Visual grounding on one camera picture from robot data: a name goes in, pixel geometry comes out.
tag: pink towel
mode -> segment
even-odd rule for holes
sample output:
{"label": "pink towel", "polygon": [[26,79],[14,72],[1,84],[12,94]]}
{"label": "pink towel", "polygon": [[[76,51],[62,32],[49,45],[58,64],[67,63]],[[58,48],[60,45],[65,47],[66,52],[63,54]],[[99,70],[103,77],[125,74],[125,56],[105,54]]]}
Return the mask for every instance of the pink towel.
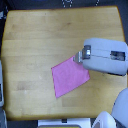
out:
{"label": "pink towel", "polygon": [[72,91],[90,79],[88,70],[73,57],[52,68],[56,98]]}

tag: table top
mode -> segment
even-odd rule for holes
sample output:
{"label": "table top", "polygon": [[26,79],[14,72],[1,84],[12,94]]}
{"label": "table top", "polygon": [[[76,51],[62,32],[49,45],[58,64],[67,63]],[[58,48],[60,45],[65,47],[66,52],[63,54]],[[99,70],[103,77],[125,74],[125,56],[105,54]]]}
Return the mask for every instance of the table top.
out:
{"label": "table top", "polygon": [[90,80],[56,99],[51,67],[91,37],[124,41],[116,7],[10,11],[1,60],[5,111],[11,120],[96,117],[111,113],[127,76],[89,71]]}

